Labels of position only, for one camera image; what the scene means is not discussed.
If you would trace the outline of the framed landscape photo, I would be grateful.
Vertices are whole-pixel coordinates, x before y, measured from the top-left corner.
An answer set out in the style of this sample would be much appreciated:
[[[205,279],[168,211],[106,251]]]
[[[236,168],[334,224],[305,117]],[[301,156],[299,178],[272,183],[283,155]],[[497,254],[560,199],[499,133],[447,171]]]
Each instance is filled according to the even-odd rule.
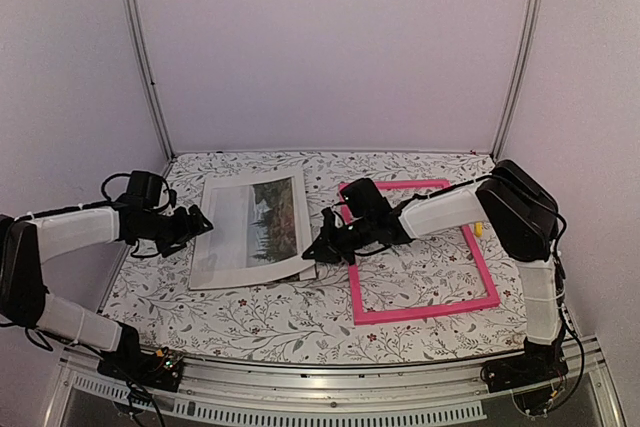
[[[200,209],[214,229],[195,240],[191,290],[317,278],[316,263],[302,258],[312,243],[302,168],[209,175]]]

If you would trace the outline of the right aluminium corner post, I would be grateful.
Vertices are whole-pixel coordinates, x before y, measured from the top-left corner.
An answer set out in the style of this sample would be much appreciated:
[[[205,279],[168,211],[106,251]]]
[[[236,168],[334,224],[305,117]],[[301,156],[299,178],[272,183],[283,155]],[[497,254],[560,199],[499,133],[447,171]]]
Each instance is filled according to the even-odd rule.
[[[542,0],[526,0],[525,2],[524,19],[517,45],[516,58],[511,72],[498,129],[490,152],[491,158],[494,161],[499,160],[503,156],[506,148],[534,43],[541,4]]]

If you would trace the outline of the aluminium corner post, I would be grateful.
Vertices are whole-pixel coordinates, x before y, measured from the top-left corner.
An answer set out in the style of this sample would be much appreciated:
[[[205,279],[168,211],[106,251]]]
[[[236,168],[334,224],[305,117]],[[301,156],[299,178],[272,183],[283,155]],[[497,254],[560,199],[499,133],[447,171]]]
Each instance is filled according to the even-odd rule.
[[[143,94],[147,103],[152,126],[161,151],[167,162],[176,157],[167,122],[162,111],[157,82],[151,65],[143,29],[138,0],[122,0],[125,18],[132,42],[134,57],[139,71]]]
[[[517,45],[516,58],[511,72],[498,129],[490,152],[491,158],[494,161],[499,160],[503,156],[506,148],[534,43],[541,4],[542,0],[526,0],[525,2],[524,19]]]

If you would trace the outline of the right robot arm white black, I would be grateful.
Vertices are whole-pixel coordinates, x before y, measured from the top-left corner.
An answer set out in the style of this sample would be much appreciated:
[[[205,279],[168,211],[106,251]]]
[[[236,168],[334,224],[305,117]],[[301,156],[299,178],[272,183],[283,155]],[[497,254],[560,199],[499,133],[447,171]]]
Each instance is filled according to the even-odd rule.
[[[303,252],[305,260],[354,264],[366,248],[409,244],[449,228],[490,223],[507,256],[518,268],[527,316],[526,343],[536,345],[517,362],[517,374],[537,383],[556,364],[549,347],[565,335],[560,305],[565,279],[558,243],[566,221],[556,200],[522,167],[499,161],[487,174],[391,205],[373,180],[358,179],[340,191],[354,216],[343,225],[336,212],[323,209],[323,224]]]

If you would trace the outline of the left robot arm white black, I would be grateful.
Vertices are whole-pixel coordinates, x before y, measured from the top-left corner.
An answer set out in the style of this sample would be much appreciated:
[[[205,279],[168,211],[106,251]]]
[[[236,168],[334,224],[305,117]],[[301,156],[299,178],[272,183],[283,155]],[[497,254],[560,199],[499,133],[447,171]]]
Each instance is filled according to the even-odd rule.
[[[134,170],[107,180],[124,181],[123,192],[113,196],[103,184],[96,202],[2,216],[1,325],[110,354],[116,371],[138,381],[149,362],[139,352],[136,329],[98,314],[96,302],[82,302],[77,281],[56,280],[51,269],[86,260],[95,276],[101,254],[144,242],[152,247],[151,257],[167,258],[213,225],[199,207],[178,206],[176,191],[157,173]]]

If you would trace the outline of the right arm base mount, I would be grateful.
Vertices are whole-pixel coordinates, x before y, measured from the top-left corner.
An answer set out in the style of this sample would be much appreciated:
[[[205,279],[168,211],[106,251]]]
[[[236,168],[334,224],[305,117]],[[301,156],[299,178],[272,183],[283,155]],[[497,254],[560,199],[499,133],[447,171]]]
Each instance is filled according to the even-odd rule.
[[[480,379],[491,393],[495,393],[559,379],[567,373],[560,339],[550,345],[526,339],[522,354],[485,362],[480,370]]]

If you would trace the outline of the aluminium front rail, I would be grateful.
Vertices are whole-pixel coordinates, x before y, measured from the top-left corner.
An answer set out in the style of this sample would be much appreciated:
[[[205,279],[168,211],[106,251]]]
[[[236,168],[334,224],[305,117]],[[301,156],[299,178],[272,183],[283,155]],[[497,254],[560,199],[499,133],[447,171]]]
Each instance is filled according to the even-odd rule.
[[[595,337],[563,346],[565,378],[494,392],[481,359],[297,366],[188,357],[174,392],[152,403],[98,373],[97,358],[66,350],[47,426],[626,426]]]

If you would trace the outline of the floral patterned table mat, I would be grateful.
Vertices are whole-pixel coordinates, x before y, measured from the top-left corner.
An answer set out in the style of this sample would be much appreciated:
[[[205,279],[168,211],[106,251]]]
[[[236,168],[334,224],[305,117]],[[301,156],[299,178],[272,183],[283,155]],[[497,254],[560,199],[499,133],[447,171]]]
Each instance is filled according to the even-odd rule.
[[[479,253],[498,305],[405,322],[358,325],[350,279],[367,313],[480,300],[486,289]],[[353,267],[320,264],[311,280],[193,290],[193,252],[128,258],[104,302],[106,317],[134,327],[147,346],[195,356],[294,364],[381,364],[455,360],[551,343],[562,325],[561,285],[549,268],[518,265],[491,226],[470,247],[460,229],[361,259]]]

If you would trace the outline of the pink wooden photo frame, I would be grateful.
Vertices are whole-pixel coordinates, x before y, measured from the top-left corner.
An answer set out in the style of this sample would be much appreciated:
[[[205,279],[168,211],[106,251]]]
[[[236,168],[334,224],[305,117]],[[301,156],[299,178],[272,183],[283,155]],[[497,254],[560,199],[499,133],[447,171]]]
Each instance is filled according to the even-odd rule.
[[[418,306],[400,308],[396,310],[367,311],[363,305],[362,289],[360,283],[360,271],[357,264],[348,267],[349,283],[351,288],[353,321],[355,325],[375,325],[427,319],[441,316],[462,314],[478,310],[495,308],[500,305],[497,288],[492,280],[485,259],[477,244],[476,236],[469,225],[461,225],[460,230],[470,249],[472,259],[478,270],[487,295],[480,299],[463,300],[450,304],[437,304],[430,306]]]

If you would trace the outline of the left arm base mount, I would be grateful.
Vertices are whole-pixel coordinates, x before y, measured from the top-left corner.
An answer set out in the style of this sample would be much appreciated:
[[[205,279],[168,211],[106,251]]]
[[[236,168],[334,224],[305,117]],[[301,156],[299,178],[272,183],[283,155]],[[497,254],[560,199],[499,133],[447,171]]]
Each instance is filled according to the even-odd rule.
[[[138,331],[128,325],[122,328],[120,341],[114,352],[102,352],[97,372],[103,376],[136,381],[144,387],[177,392],[183,376],[183,355],[168,347],[144,352]]]

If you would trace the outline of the left aluminium corner post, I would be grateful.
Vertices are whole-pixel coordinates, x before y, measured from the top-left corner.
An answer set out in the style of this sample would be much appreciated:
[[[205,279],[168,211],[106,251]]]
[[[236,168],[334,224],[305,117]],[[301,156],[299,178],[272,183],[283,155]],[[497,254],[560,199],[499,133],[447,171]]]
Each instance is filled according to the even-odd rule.
[[[161,151],[167,162],[176,157],[167,122],[162,111],[157,82],[151,65],[143,29],[138,0],[122,0],[125,18],[132,42],[134,57],[139,71],[143,94],[147,103],[152,126]]]

